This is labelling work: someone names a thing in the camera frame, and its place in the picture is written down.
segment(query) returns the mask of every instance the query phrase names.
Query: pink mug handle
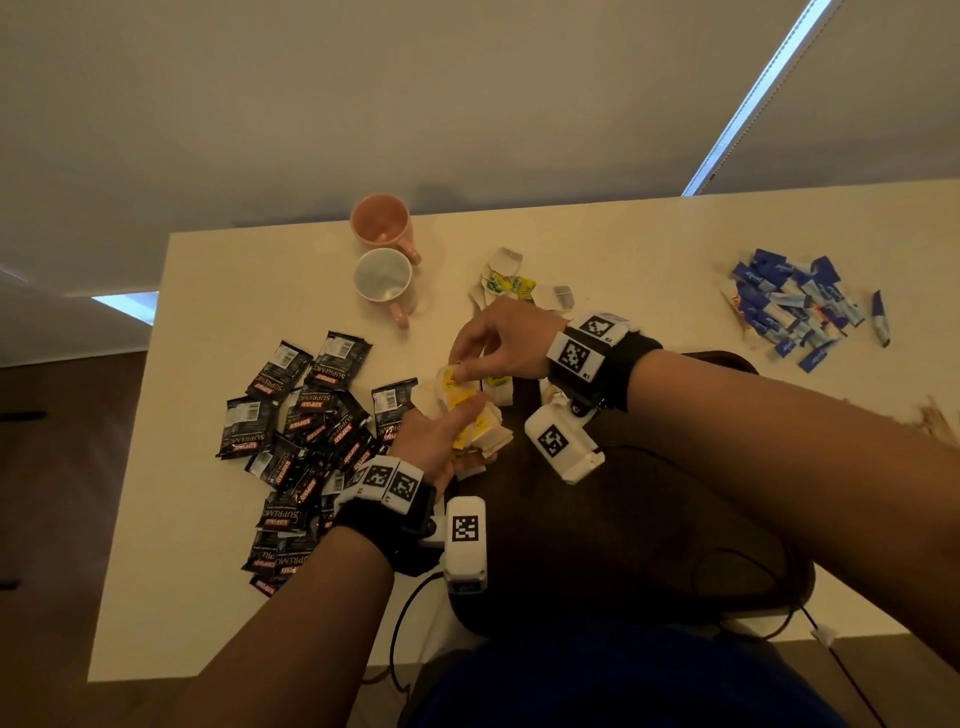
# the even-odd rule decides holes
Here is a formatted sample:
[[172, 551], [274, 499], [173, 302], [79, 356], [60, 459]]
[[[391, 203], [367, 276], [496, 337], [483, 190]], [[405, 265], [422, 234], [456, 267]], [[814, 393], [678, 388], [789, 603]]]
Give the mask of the pink mug handle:
[[397, 240], [396, 246], [400, 248], [401, 253], [410, 258], [411, 263], [414, 265], [420, 265], [420, 262], [423, 260], [423, 258], [420, 257], [420, 253], [416, 248], [414, 248], [414, 244], [411, 240], [407, 239], [406, 237], [401, 237], [399, 240]]
[[410, 319], [403, 312], [403, 309], [400, 308], [399, 303], [396, 301], [390, 301], [390, 312], [394, 314], [394, 321], [396, 321], [397, 326], [403, 329], [410, 327]]

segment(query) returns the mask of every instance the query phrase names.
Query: person's left forearm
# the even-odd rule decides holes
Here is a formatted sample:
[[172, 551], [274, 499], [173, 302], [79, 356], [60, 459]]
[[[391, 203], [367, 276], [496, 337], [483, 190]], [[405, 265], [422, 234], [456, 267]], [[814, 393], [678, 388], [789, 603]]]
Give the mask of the person's left forearm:
[[334, 528], [193, 681], [174, 725], [344, 725], [393, 586], [376, 546]]

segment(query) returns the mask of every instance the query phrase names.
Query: floor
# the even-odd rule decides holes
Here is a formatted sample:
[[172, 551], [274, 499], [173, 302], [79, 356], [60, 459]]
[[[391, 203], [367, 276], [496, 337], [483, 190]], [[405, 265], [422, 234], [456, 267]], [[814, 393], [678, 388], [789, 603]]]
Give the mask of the floor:
[[[86, 683], [144, 354], [0, 370], [0, 701], [16, 726], [162, 725], [187, 680]], [[854, 728], [877, 723], [829, 654], [780, 643], [784, 659]], [[960, 676], [910, 635], [835, 645], [890, 728], [952, 726]], [[389, 682], [361, 689], [351, 728], [396, 725]]]

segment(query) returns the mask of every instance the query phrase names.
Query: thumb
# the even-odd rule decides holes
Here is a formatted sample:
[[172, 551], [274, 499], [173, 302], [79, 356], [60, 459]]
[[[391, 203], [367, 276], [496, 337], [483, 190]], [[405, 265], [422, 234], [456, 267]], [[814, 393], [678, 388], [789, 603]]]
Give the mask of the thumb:
[[500, 347], [492, 354], [467, 359], [453, 368], [453, 378], [457, 381], [476, 381], [488, 376], [505, 376], [507, 371], [507, 353]]
[[468, 400], [463, 400], [456, 407], [443, 415], [437, 422], [444, 429], [444, 433], [449, 435], [450, 440], [456, 439], [457, 435], [476, 420], [483, 408], [490, 401], [483, 392], [478, 392]]

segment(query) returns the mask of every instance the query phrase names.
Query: person's right hand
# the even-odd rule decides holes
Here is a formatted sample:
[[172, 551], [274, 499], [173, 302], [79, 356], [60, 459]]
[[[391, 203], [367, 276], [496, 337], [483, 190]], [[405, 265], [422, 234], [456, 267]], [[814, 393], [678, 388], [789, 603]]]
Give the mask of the person's right hand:
[[450, 350], [457, 381], [487, 376], [547, 375], [547, 350], [566, 319], [532, 303], [501, 296], [460, 329]]

